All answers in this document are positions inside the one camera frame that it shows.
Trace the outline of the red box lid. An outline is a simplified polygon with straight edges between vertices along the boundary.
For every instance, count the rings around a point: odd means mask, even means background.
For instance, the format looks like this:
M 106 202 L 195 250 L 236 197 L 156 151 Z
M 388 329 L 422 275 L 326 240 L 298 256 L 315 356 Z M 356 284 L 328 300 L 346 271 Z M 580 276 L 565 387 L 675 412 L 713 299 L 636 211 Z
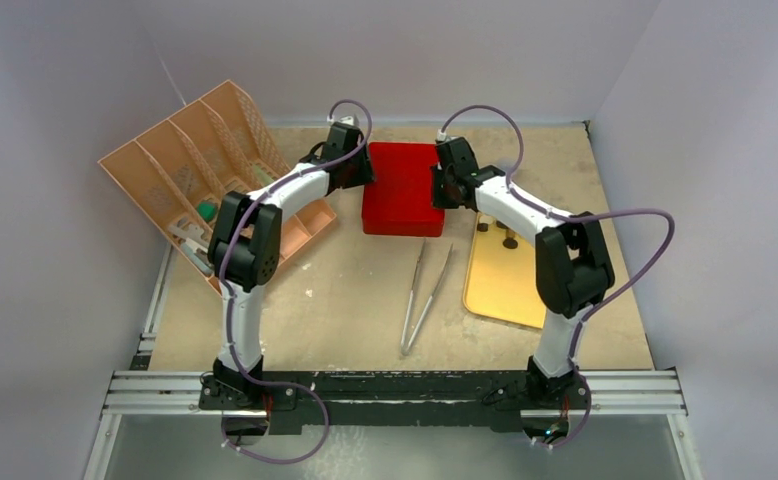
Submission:
M 432 172 L 438 157 L 428 143 L 372 142 L 375 181 L 363 190 L 362 230 L 368 235 L 442 235 L 445 212 L 432 206 Z

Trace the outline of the metal slotted tongs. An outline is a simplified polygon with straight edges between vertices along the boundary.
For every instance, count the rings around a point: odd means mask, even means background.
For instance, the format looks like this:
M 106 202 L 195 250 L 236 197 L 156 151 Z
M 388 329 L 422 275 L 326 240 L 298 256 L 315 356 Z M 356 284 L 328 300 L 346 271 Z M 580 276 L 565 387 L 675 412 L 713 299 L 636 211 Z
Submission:
M 408 356 L 413 350 L 420 331 L 429 317 L 435 299 L 442 290 L 447 270 L 454 254 L 454 245 L 450 244 L 448 246 L 441 269 L 429 290 L 422 289 L 421 287 L 427 251 L 428 242 L 426 239 L 423 239 L 414 264 L 399 341 L 399 353 L 404 357 Z

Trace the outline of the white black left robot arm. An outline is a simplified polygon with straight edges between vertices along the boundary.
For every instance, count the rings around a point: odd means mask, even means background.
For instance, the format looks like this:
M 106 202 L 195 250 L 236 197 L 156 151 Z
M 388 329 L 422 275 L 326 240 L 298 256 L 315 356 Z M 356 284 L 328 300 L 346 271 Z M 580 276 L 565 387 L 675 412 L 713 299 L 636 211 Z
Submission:
M 347 117 L 333 121 L 326 140 L 280 179 L 223 198 L 208 249 L 223 302 L 222 348 L 213 378 L 237 408 L 252 408 L 263 395 L 262 301 L 281 261 L 283 223 L 337 189 L 374 179 L 367 140 Z

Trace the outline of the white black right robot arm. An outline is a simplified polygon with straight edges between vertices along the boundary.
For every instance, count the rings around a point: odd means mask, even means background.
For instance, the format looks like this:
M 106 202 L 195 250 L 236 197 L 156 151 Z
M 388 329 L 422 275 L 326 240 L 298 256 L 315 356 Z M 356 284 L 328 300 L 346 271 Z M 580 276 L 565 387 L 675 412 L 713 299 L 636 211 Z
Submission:
M 529 399 L 549 407 L 576 382 L 575 351 L 581 317 L 599 305 L 615 273 L 599 222 L 571 214 L 517 187 L 495 166 L 479 166 L 469 142 L 444 133 L 435 141 L 431 203 L 488 215 L 534 249 L 535 285 L 546 317 L 526 373 Z

